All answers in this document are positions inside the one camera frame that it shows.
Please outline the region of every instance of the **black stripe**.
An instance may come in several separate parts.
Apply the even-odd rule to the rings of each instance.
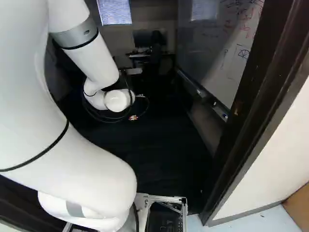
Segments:
[[[19,165],[16,165],[14,167],[11,167],[11,168],[5,168],[5,169],[0,169],[0,173],[3,173],[3,172],[8,172],[8,171],[12,171],[12,170],[15,170],[15,169],[18,169],[18,168],[21,168],[23,166],[26,166],[30,163],[32,163],[33,161],[36,161],[38,158],[42,157],[43,155],[45,155],[47,152],[49,152],[62,138],[63,136],[65,135],[65,133],[67,132],[69,128],[69,121],[67,120],[67,123],[66,123],[66,126],[64,128],[64,130],[62,131],[62,133],[59,135],[59,137],[52,143],[50,144],[44,151],[42,151],[41,153],[39,153],[38,155],[36,155],[35,157],[32,157],[31,159],[19,164]]]
[[[60,47],[61,47],[62,49],[65,49],[65,50],[74,50],[74,49],[77,49],[77,48],[84,47],[84,46],[90,44],[92,41],[94,41],[94,40],[97,38],[98,33],[99,33],[99,30],[97,30],[95,36],[92,37],[91,40],[89,40],[89,41],[87,41],[87,42],[85,42],[85,43],[82,43],[82,44],[80,44],[80,45],[77,45],[77,46],[74,46],[74,47],[61,47],[61,46],[60,46]]]
[[[93,97],[93,96],[95,96],[95,94],[94,95],[88,95],[88,94],[86,94],[85,93],[85,91],[84,91],[84,94],[86,95],[86,96],[88,96],[88,97]]]

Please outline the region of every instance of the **white wall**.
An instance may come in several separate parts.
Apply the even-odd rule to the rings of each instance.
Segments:
[[[309,78],[214,220],[281,201],[309,181]]]

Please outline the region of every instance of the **dark door frame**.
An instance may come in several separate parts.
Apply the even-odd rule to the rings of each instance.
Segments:
[[[288,90],[295,82],[300,87],[305,82],[306,78],[297,80],[296,73],[309,47],[308,12],[308,0],[265,0],[213,169],[205,182],[205,206],[199,215],[203,225],[252,155]],[[281,119],[288,108],[281,112]]]

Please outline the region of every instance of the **door frame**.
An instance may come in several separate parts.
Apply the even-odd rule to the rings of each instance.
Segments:
[[[265,0],[251,53],[205,182],[205,205],[199,214],[203,225],[211,224],[309,74],[305,69],[296,75],[309,48],[308,12],[307,0]]]

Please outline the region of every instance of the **small object on floor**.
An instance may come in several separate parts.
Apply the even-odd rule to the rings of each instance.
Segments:
[[[129,121],[135,121],[137,119],[139,119],[139,117],[137,115],[132,115],[132,116],[129,117]]]

